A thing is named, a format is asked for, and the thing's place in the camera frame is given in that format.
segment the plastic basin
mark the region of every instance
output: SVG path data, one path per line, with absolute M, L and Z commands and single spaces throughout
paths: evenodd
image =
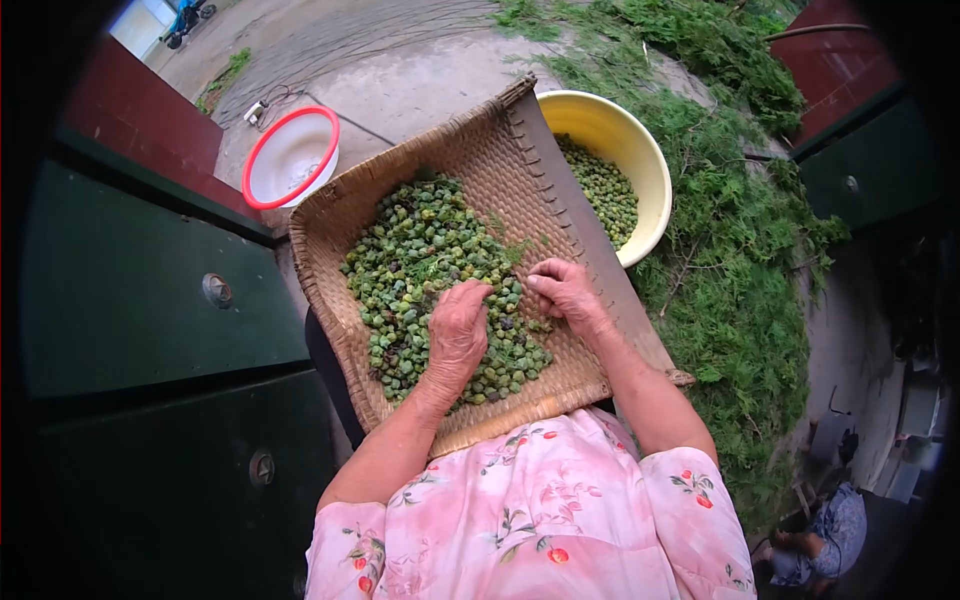
M 582 91 L 537 94 L 540 111 L 553 133 L 570 138 L 612 161 L 636 192 L 636 228 L 616 257 L 626 268 L 650 253 L 670 220 L 670 172 L 653 136 L 636 118 L 613 102 Z
M 298 108 L 274 123 L 243 168 L 243 197 L 259 210 L 296 206 L 330 180 L 340 155 L 340 120 L 327 107 Z

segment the electrical cord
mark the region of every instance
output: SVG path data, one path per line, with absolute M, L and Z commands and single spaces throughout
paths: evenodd
M 279 92 L 278 94 L 276 94 L 276 95 L 274 95 L 274 96 L 271 96 L 271 94 L 273 94 L 274 91 L 277 90 L 277 89 L 279 89 L 279 88 L 283 88 L 284 91 Z M 322 107 L 326 107 L 326 105 L 325 105 L 323 102 L 321 102 L 320 100 L 317 99 L 316 96 L 314 96 L 313 94 L 311 94 L 310 92 L 308 92 L 305 87 L 303 87 L 303 88 L 301 88 L 301 89 L 298 89 L 298 90 L 293 90 L 293 89 L 291 89 L 291 86 L 290 86 L 290 85 L 287 85 L 287 84 L 276 84 L 276 85 L 274 85 L 273 87 L 270 88 L 270 91 L 267 92 L 266 100 L 261 100 L 261 101 L 260 101 L 260 102 L 263 104 L 264 109 L 263 109 L 263 113 L 260 115 L 261 118 L 256 122 L 256 125 L 255 125 L 256 130 L 259 131 L 259 132 L 261 132 L 261 133 L 264 133 L 264 132 L 274 123 L 274 121 L 276 120 L 276 116 L 277 116 L 278 111 L 277 111 L 277 110 L 274 110 L 274 108 L 285 107 L 285 106 L 287 106 L 287 105 L 289 105 L 290 103 L 294 102 L 297 98 L 299 98 L 300 96 L 303 96 L 303 95 L 308 96 L 308 97 L 310 98 L 310 100 L 313 100 L 313 101 L 314 101 L 315 103 L 317 103 L 318 105 L 320 105 L 320 106 L 322 106 Z M 357 128 L 357 129 L 359 129 L 359 130 L 361 130 L 361 131 L 363 131 L 363 132 L 366 132 L 366 133 L 372 135 L 373 137 L 379 139 L 380 141 L 386 143 L 387 145 L 389 145 L 389 146 L 391 146 L 391 147 L 393 147 L 393 146 L 396 145 L 395 142 L 393 142 L 392 140 L 387 139 L 387 138 L 384 137 L 383 135 L 380 135 L 379 133 L 377 133 L 377 132 L 375 132 L 375 131 L 373 131 L 373 130 L 367 129 L 367 128 L 364 127 L 363 125 L 360 125 L 359 123 L 357 123 L 357 122 L 354 121 L 353 119 L 350 119 L 349 117 L 346 117 L 345 115 L 341 114 L 340 112 L 337 112 L 337 116 L 338 116 L 342 121 L 347 121 L 347 122 L 350 123 L 353 127 L 355 127 L 355 128 Z
M 271 95 L 274 93 L 275 90 L 281 87 L 284 88 L 285 91 L 282 91 L 273 96 Z M 260 115 L 261 117 L 260 120 L 256 122 L 256 125 L 255 125 L 256 130 L 261 133 L 264 133 L 267 130 L 267 128 L 269 128 L 276 120 L 278 111 L 275 110 L 275 108 L 285 107 L 290 103 L 294 102 L 295 100 L 297 100 L 297 98 L 299 98 L 305 93 L 306 93 L 306 88 L 301 88 L 294 91 L 287 84 L 276 84 L 273 87 L 271 87 L 270 91 L 267 92 L 266 99 L 260 101 L 263 103 L 264 108 L 263 108 L 263 113 Z

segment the power strip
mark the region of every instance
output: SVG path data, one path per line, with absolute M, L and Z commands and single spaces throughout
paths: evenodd
M 257 122 L 260 120 L 260 116 L 268 106 L 269 105 L 267 104 L 266 100 L 257 100 L 253 103 L 253 106 L 248 108 L 247 112 L 244 113 L 243 120 L 256 127 Z

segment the wall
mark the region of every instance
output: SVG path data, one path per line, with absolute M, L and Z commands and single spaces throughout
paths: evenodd
M 788 30 L 829 23 L 865 24 L 848 0 L 812 0 Z M 878 92 L 900 79 L 879 40 L 870 32 L 818 32 L 778 39 L 770 52 L 793 72 L 807 101 L 794 146 L 816 137 Z
M 177 14 L 161 0 L 133 0 L 110 26 L 110 33 L 138 59 L 160 42 Z
M 210 200 L 260 222 L 213 176 L 224 131 L 105 35 L 74 89 L 64 124 Z

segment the yellow plastic basin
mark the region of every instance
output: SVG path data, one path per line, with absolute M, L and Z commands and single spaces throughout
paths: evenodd
M 537 94 L 537 101 L 550 131 L 569 133 L 630 178 L 638 198 L 636 228 L 616 257 L 624 268 L 637 264 L 657 245 L 670 220 L 670 172 L 657 141 L 632 114 L 606 98 L 560 90 Z

